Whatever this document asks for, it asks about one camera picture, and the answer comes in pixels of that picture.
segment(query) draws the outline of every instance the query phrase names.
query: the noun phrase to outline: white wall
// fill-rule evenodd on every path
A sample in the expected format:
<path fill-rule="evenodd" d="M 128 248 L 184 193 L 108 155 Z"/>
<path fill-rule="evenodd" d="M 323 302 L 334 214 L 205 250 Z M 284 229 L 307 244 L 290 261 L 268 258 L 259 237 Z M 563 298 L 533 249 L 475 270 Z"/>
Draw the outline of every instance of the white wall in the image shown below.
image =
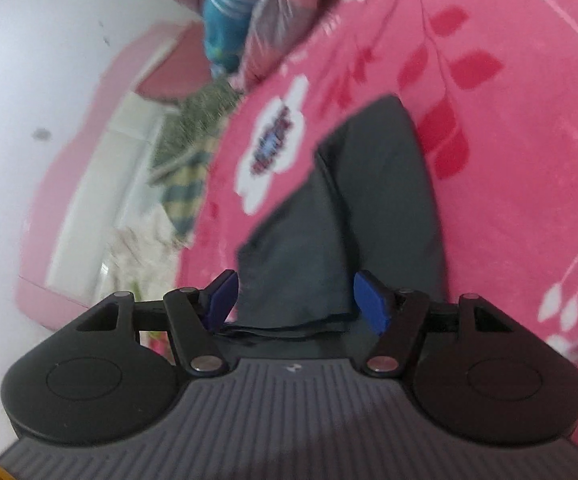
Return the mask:
<path fill-rule="evenodd" d="M 35 187 L 76 133 L 114 56 L 153 22 L 186 21 L 189 12 L 170 0 L 0 0 L 0 382 L 48 335 L 14 307 L 19 236 Z M 50 141 L 32 139 L 38 127 Z M 0 451 L 13 438 L 0 405 Z"/>

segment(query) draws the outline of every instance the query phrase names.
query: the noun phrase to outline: metal screw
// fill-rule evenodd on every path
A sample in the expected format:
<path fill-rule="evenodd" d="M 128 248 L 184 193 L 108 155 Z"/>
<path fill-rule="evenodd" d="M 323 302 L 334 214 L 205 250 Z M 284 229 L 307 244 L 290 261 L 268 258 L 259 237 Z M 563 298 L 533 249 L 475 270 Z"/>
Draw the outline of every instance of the metal screw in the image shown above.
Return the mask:
<path fill-rule="evenodd" d="M 223 360 L 215 355 L 200 355 L 191 359 L 191 367 L 196 372 L 215 372 L 223 366 Z"/>
<path fill-rule="evenodd" d="M 376 355 L 367 360 L 367 368 L 376 373 L 387 373 L 396 370 L 398 362 L 388 355 Z"/>

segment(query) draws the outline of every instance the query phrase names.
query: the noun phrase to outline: pink blanket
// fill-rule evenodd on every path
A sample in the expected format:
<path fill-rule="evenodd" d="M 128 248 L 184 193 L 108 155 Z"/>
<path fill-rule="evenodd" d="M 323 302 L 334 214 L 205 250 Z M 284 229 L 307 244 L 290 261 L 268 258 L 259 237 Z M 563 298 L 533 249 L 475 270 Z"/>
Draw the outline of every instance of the pink blanket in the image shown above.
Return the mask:
<path fill-rule="evenodd" d="M 578 0 L 343 0 L 233 117 L 178 283 L 235 268 L 319 140 L 387 92 L 427 157 L 452 297 L 481 293 L 578 364 Z M 283 106 L 286 145 L 252 174 Z"/>

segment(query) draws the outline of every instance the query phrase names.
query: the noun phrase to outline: dark gray fabric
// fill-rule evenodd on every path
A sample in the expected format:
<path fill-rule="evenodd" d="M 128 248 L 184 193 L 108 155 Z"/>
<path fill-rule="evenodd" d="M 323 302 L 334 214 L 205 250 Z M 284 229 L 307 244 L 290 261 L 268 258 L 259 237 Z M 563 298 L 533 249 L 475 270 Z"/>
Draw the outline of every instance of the dark gray fabric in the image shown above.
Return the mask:
<path fill-rule="evenodd" d="M 431 185 L 411 120 L 393 96 L 337 128 L 317 149 L 307 182 L 241 248 L 238 326 L 226 332 L 258 345 L 261 336 L 305 338 L 305 351 L 317 354 L 301 357 L 333 357 L 318 353 L 314 339 L 335 352 L 358 334 L 354 352 L 368 351 L 375 338 L 355 326 L 351 286 L 360 269 L 390 288 L 445 299 Z"/>

